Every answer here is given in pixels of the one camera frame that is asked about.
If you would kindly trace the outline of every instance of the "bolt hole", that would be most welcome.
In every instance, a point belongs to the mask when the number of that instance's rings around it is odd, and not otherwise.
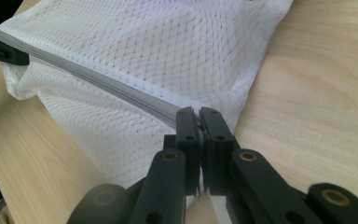
[[[159,224],[162,222],[163,216],[160,213],[152,212],[149,213],[146,217],[147,224]]]
[[[255,160],[257,160],[257,156],[252,152],[242,152],[242,153],[240,153],[240,158],[243,161],[255,161]]]
[[[176,154],[175,152],[166,152],[162,154],[162,159],[165,161],[176,161],[178,157],[178,154]]]
[[[322,196],[330,203],[337,206],[348,206],[350,205],[350,199],[343,193],[334,189],[324,189],[322,190]]]
[[[286,219],[292,224],[304,224],[305,223],[304,218],[295,212],[287,212]]]

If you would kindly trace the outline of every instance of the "mesh laundry bag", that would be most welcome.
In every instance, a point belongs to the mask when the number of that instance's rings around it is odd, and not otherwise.
[[[0,25],[2,42],[31,55],[28,66],[3,64],[7,89],[18,99],[37,95],[127,188],[147,174],[181,107],[217,109],[234,130],[291,3],[42,0]]]

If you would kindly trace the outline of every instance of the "wooden table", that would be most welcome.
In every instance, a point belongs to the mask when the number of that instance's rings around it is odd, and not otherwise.
[[[36,0],[25,0],[20,11]],[[293,187],[358,196],[358,0],[296,0],[273,36],[236,130]],[[0,68],[0,188],[17,223],[65,223],[105,178],[38,99],[7,94]],[[187,223],[216,223],[208,197]]]

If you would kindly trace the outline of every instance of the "zipper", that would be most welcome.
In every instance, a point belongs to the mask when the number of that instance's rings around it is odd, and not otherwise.
[[[70,74],[87,81],[93,86],[109,92],[110,94],[131,105],[141,108],[143,111],[146,111],[150,115],[163,121],[168,126],[175,128],[175,115],[176,111],[180,109],[179,106],[167,103],[154,96],[145,94],[144,92],[138,91],[131,86],[128,86],[110,77],[106,77],[79,64],[72,63],[57,55],[45,52],[41,49],[37,49],[2,31],[0,31],[0,41],[15,49],[26,52],[40,60],[51,63],[69,72]]]

